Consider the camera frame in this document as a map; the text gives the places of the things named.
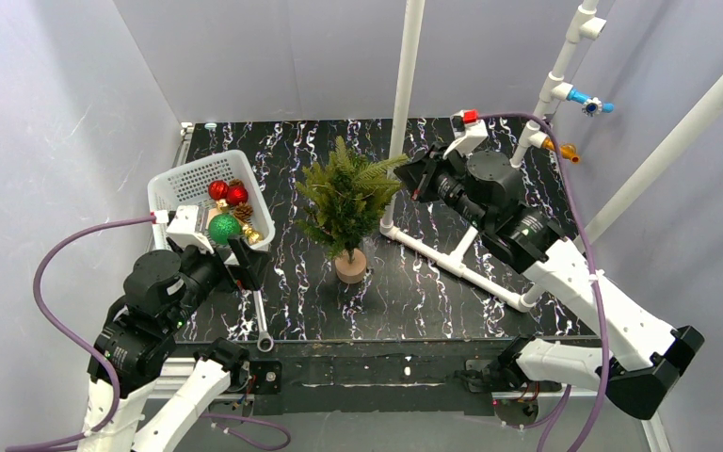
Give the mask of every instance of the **white basket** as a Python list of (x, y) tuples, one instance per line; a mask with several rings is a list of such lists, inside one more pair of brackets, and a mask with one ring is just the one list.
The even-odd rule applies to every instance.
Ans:
[[(216, 180), (229, 182), (232, 179), (245, 183), (248, 203), (253, 207), (250, 225), (265, 238), (251, 245), (251, 248), (267, 250), (276, 235), (276, 229), (262, 190), (242, 151), (216, 153), (159, 174), (148, 183), (148, 205), (151, 211), (176, 210), (180, 205), (195, 204), (215, 207), (215, 201), (209, 198), (207, 192), (209, 184)], [(157, 250), (169, 249), (166, 229), (167, 225), (153, 225), (153, 247)]]

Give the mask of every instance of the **orange valve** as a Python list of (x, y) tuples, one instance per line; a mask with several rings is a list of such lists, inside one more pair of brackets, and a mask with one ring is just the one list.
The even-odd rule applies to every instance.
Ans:
[[(550, 141), (550, 137), (546, 137), (541, 143), (541, 147), (548, 150), (554, 151), (553, 142)], [(566, 158), (572, 163), (581, 163), (581, 156), (578, 155), (578, 148), (572, 143), (566, 143), (561, 145), (561, 156)]]

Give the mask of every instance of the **blue valve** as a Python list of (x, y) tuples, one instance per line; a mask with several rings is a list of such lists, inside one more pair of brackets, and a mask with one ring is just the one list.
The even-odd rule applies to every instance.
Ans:
[(584, 107), (582, 111), (588, 116), (599, 115), (600, 113), (611, 113), (614, 111), (614, 104), (604, 104), (600, 99), (584, 94), (575, 88), (570, 89), (570, 94), (567, 95), (567, 100), (583, 105)]

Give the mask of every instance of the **gold ornament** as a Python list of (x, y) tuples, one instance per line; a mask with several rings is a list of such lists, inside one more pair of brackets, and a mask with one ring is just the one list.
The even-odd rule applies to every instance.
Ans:
[(262, 233), (251, 228), (249, 224), (243, 222), (240, 224), (242, 225), (242, 234), (245, 235), (249, 245), (255, 245), (265, 239)]
[(234, 208), (233, 213), (235, 218), (247, 223), (250, 221), (250, 216), (253, 215), (253, 207), (247, 202), (243, 202)]
[(220, 212), (228, 214), (231, 209), (232, 207), (226, 200), (217, 200), (217, 210), (219, 210)]

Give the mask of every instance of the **terracotta pot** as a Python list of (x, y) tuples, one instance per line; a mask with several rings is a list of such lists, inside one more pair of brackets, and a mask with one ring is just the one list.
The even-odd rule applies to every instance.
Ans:
[(334, 259), (334, 267), (337, 269), (337, 276), (343, 283), (355, 284), (360, 283), (367, 273), (367, 257), (362, 250), (356, 248), (353, 250), (353, 262), (347, 260), (347, 251)]

